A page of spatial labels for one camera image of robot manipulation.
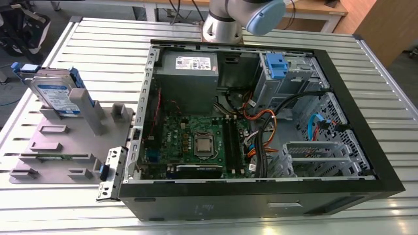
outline motherboard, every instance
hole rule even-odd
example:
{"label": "motherboard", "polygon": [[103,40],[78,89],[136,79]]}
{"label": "motherboard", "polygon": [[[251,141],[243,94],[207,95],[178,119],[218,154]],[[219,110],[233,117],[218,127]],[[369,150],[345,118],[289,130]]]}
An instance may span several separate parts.
{"label": "motherboard", "polygon": [[148,176],[159,178],[246,178],[242,140],[249,121],[237,117],[171,116],[164,118],[162,146],[148,148]]}

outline cpu socket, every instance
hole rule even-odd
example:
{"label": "cpu socket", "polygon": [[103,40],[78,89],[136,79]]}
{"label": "cpu socket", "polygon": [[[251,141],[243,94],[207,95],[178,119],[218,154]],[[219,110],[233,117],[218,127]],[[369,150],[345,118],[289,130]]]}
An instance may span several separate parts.
{"label": "cpu socket", "polygon": [[207,160],[214,156],[214,134],[196,133],[195,134],[195,156]]}

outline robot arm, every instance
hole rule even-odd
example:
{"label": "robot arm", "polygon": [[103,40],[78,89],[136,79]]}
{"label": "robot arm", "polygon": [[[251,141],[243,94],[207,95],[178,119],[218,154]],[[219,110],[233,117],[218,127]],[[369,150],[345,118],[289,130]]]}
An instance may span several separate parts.
{"label": "robot arm", "polygon": [[283,0],[212,0],[203,25],[208,42],[239,43],[242,26],[254,35],[265,35],[279,24],[286,11]]}

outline metal slotted table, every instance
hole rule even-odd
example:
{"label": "metal slotted table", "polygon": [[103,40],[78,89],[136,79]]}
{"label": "metal slotted table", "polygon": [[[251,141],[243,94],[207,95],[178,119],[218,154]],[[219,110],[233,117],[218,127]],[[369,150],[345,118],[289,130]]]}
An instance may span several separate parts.
{"label": "metal slotted table", "polygon": [[[71,22],[44,66],[79,69],[92,99],[136,109],[150,39],[199,41],[188,24],[83,18]],[[417,234],[418,112],[363,41],[350,35],[274,31],[245,33],[246,44],[326,49],[406,191],[331,216],[143,223],[123,203],[96,203],[96,185],[14,185],[16,165],[42,103],[30,90],[0,132],[0,232],[98,234]]]}

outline sticker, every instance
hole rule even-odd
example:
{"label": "sticker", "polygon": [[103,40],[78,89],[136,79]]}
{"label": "sticker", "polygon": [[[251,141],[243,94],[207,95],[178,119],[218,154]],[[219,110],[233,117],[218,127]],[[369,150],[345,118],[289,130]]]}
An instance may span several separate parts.
{"label": "sticker", "polygon": [[80,113],[78,105],[70,101],[70,90],[66,86],[38,85],[38,88],[42,96],[60,114],[75,116]]}
{"label": "sticker", "polygon": [[249,166],[249,170],[250,170],[250,171],[255,171],[255,168],[257,168],[257,165],[250,164],[250,166]]}
{"label": "sticker", "polygon": [[208,57],[183,57],[176,58],[178,70],[211,70]]}
{"label": "sticker", "polygon": [[249,104],[255,107],[257,103],[253,101],[253,99],[249,100]]}

